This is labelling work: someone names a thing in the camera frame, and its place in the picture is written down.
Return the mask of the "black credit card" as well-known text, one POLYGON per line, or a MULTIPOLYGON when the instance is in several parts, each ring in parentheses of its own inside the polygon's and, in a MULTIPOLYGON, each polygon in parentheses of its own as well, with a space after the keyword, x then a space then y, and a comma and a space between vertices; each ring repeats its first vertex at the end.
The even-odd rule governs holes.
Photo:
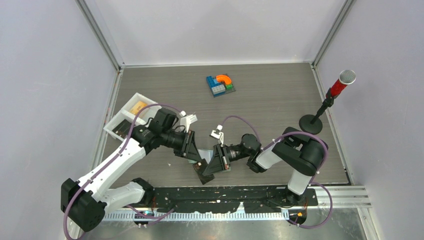
POLYGON ((128 120, 124 119, 121 123, 119 123, 114 129, 113 132, 121 137, 122 139, 126 138, 129 130, 131 128, 131 122, 129 122, 128 120))
POLYGON ((205 185, 215 179, 214 174, 204 175, 204 172, 208 166, 208 163, 205 159, 202 159, 200 162, 194 163, 192 166, 202 185, 205 185))

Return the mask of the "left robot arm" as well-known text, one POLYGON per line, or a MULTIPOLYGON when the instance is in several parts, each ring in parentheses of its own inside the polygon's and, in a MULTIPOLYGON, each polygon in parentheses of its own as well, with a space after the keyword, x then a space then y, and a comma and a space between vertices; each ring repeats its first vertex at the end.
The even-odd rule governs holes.
POLYGON ((68 178, 60 189, 60 208, 64 213, 63 230, 68 232, 72 220, 84 232, 90 232, 104 216, 121 207, 138 203, 148 207, 153 202, 154 188, 136 178, 127 185, 111 185, 132 165, 160 146, 173 149, 176 156, 201 162, 190 125, 198 120, 169 105, 162 104, 146 125, 132 122, 122 144, 100 165, 78 180, 68 178))

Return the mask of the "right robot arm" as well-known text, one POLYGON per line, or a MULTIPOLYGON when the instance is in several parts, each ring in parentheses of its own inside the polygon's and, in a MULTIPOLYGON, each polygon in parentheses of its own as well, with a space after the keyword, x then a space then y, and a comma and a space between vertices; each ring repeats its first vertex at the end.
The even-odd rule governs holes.
POLYGON ((286 187, 285 198, 291 205, 299 205, 306 197, 306 189, 328 156, 328 145, 308 132, 293 127, 269 145, 263 147, 257 137, 247 133, 236 145, 217 144, 212 156, 194 164, 205 184, 215 173, 227 171, 230 163, 247 159, 247 166, 255 173, 263 173, 279 162, 292 167, 293 172, 286 187))

